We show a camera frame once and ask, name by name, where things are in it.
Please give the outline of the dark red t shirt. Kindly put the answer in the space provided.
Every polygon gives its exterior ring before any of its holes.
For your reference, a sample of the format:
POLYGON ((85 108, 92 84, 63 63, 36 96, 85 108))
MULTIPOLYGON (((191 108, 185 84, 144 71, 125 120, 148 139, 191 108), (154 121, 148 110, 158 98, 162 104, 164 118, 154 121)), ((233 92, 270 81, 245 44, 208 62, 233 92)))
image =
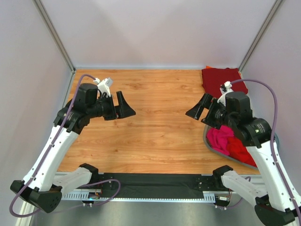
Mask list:
POLYGON ((212 68, 202 69, 202 86, 205 93, 212 95, 215 98, 221 96, 220 87, 227 81, 240 80, 237 68, 212 68))

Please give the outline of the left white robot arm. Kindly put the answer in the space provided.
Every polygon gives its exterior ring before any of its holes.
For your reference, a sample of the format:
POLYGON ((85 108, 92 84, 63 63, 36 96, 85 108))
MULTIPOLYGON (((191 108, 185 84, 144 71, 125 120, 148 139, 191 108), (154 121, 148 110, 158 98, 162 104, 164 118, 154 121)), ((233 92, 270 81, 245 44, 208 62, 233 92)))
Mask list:
POLYGON ((98 168, 87 163, 60 179, 56 179, 55 174, 70 146, 91 119, 102 117, 111 121, 136 114, 121 91, 117 92, 117 100, 118 105, 114 105, 109 88, 104 86, 78 85, 71 101, 57 113, 49 139, 37 161, 23 179, 12 182, 11 191, 39 210, 50 213, 67 193, 97 183, 98 168))

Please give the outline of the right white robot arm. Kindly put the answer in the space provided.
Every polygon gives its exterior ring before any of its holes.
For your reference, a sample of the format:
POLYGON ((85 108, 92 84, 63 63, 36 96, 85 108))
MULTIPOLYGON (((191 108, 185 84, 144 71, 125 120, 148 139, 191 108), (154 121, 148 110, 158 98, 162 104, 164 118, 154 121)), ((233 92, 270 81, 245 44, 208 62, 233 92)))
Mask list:
POLYGON ((266 226, 300 225, 301 196, 285 173, 270 125, 253 116, 250 99, 244 92, 228 92, 222 97, 224 102, 205 93, 186 115, 199 120, 203 110, 208 109, 202 123, 215 129, 231 128, 253 158, 265 188, 252 184, 228 165, 213 171, 217 187, 240 195, 266 226))

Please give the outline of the clear plastic basket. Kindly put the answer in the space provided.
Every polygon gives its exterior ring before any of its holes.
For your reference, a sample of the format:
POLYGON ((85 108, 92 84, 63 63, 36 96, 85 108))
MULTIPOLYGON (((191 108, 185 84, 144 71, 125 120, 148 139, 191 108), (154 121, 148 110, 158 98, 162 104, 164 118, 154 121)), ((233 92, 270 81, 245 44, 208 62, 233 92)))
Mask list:
POLYGON ((212 152, 249 168, 257 169, 257 165, 251 154, 242 141, 234 136, 231 128, 221 126, 220 129, 215 129, 206 126, 203 140, 212 152))

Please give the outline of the pink t shirt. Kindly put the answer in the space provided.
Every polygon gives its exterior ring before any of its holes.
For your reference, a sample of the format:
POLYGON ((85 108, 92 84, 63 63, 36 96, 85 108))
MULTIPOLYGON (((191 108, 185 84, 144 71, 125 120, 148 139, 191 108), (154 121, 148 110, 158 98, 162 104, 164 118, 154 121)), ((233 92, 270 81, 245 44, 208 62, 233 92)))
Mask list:
POLYGON ((226 156, 230 155, 226 148, 228 143, 227 139, 229 137, 234 137, 234 132, 227 126, 221 126, 220 129, 211 128, 206 134, 206 138, 211 147, 226 156))

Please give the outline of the bright red t shirt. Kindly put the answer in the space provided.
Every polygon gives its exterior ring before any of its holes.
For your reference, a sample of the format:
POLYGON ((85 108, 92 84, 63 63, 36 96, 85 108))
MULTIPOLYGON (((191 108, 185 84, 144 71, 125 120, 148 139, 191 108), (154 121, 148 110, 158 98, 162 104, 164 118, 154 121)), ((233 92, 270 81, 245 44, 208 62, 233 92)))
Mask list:
POLYGON ((257 167, 255 161, 253 160, 250 153, 247 151, 246 147, 243 146, 242 142, 236 137, 229 137, 227 139, 227 151, 230 157, 245 163, 247 165, 257 167))

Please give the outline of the folded orange t shirt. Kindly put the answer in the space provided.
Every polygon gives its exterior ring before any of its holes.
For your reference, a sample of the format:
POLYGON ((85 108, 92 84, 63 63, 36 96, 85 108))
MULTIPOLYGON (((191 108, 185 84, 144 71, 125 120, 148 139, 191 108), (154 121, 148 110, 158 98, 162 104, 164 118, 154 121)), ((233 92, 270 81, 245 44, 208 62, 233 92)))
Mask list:
POLYGON ((205 66, 205 69, 212 69, 212 68, 215 68, 215 67, 210 67, 210 66, 208 66, 208 65, 205 66))

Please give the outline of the black cloth strip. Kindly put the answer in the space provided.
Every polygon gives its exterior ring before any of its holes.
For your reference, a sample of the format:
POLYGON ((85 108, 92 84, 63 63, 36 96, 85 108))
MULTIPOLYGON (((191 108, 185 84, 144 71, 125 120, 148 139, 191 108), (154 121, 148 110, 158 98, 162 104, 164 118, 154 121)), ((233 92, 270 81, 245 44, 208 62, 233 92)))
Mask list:
POLYGON ((197 174, 111 173, 121 183, 120 198, 203 198, 197 174))

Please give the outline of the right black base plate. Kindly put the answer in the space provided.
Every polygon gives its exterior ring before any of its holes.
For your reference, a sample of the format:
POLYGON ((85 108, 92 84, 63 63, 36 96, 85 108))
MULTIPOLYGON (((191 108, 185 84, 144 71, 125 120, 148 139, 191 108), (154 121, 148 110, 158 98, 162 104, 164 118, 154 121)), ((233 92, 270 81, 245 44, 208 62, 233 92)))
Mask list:
POLYGON ((229 191, 223 184, 221 179, 216 179, 213 175, 197 177, 197 186, 200 191, 216 191, 226 192, 229 191))

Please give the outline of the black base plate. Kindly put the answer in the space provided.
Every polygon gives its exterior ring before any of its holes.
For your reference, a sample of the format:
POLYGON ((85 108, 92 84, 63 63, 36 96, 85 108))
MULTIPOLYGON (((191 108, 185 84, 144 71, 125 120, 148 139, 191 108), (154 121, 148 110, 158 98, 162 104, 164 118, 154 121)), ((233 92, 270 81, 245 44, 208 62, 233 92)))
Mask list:
POLYGON ((221 179, 216 179, 213 175, 197 177, 197 186, 200 191, 216 191, 226 192, 229 191, 223 184, 221 179))
POLYGON ((119 183, 114 181, 115 176, 111 173, 98 174, 92 176, 89 181, 89 187, 104 190, 115 190, 119 187, 119 183))

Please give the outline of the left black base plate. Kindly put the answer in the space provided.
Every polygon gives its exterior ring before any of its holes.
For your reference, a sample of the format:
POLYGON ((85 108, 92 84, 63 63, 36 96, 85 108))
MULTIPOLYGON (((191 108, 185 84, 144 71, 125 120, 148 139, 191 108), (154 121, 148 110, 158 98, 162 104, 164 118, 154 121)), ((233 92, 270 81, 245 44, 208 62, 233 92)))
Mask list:
POLYGON ((119 183, 114 181, 115 176, 111 173, 98 174, 92 176, 89 181, 89 187, 104 190, 115 190, 119 187, 119 183))

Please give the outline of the left aluminium frame post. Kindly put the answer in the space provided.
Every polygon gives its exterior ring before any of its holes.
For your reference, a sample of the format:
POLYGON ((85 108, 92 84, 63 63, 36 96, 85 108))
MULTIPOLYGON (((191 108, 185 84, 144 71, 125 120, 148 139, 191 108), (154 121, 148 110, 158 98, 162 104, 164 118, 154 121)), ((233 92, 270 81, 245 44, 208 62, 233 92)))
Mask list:
POLYGON ((50 35, 52 36, 52 39, 54 40, 57 48, 59 49, 59 52, 61 53, 63 59, 65 60, 66 64, 68 65, 71 72, 76 71, 76 67, 74 66, 69 54, 67 53, 64 44, 62 40, 59 37, 59 34, 57 30, 55 29, 54 24, 51 21, 51 18, 41 0, 33 0, 33 3, 35 7, 37 8, 37 11, 39 12, 45 26, 47 27, 50 35))

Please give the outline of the aluminium frame post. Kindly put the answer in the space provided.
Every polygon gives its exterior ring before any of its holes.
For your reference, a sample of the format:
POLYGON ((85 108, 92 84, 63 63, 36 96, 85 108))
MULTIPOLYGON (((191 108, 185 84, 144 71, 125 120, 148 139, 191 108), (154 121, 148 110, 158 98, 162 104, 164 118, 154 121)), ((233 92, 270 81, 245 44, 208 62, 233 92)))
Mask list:
POLYGON ((247 65, 249 59, 251 58, 252 54, 258 47, 260 41, 262 40, 264 34, 266 33, 267 29, 269 28, 270 24, 272 23, 274 17, 276 16, 277 12, 283 5, 284 0, 275 0, 271 9, 269 10, 267 16, 265 17, 262 25, 260 26, 256 36, 254 37, 249 49, 247 50, 245 56, 243 57, 242 62, 240 63, 238 69, 240 72, 243 71, 245 66, 247 65))
POLYGON ((47 27, 50 35, 52 36, 52 39, 54 40, 57 48, 59 49, 59 52, 61 53, 63 59, 65 60, 66 64, 68 65, 71 72, 76 71, 76 67, 74 66, 69 54, 67 53, 64 44, 62 40, 59 37, 59 34, 57 30, 55 29, 54 24, 51 21, 51 18, 41 0, 33 0, 33 3, 35 7, 37 8, 37 11, 39 12, 45 26, 47 27))

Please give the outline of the right aluminium frame post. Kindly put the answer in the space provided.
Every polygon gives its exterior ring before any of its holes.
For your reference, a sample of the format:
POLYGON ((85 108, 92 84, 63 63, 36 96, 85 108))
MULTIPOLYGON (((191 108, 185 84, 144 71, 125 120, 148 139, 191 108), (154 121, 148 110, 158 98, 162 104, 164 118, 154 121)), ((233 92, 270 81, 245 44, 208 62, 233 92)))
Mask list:
POLYGON ((251 58, 252 54, 258 47, 260 41, 262 40, 264 34, 266 33, 267 29, 269 28, 270 24, 272 23, 274 17, 276 16, 277 12, 283 5, 284 0, 275 0, 271 9, 269 10, 267 16, 265 17, 262 25, 260 26, 256 36, 254 37, 249 49, 247 50, 245 56, 243 57, 242 62, 240 63, 238 69, 240 72, 243 71, 245 66, 247 65, 249 59, 251 58))

